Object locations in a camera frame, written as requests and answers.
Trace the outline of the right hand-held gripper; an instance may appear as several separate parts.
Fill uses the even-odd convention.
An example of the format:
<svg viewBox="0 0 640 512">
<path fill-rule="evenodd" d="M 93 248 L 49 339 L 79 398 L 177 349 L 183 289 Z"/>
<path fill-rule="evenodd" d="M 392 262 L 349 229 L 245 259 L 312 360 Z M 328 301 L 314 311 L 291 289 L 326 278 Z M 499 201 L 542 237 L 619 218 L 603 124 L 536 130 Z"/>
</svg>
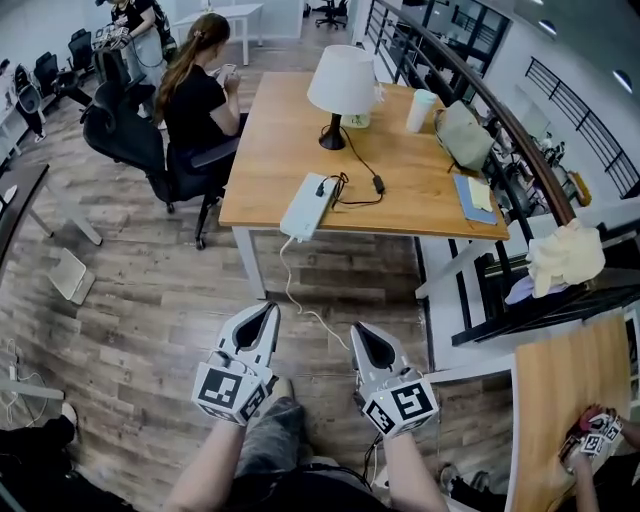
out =
<svg viewBox="0 0 640 512">
<path fill-rule="evenodd" d="M 356 371 L 354 401 L 384 438 L 415 430 L 439 412 L 430 382 L 408 360 L 396 363 L 399 342 L 371 324 L 350 328 Z"/>
</svg>

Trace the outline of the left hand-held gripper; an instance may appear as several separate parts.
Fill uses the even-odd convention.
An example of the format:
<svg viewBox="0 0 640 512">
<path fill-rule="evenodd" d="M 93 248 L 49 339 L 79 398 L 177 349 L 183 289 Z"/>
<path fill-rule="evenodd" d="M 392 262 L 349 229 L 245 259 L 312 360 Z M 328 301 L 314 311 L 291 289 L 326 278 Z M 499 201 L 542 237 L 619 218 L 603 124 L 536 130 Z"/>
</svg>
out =
<svg viewBox="0 0 640 512">
<path fill-rule="evenodd" d="M 274 302 L 250 306 L 225 322 L 210 358 L 198 366 L 191 401 L 216 419 L 247 426 L 278 380 L 270 361 L 281 313 Z"/>
</svg>

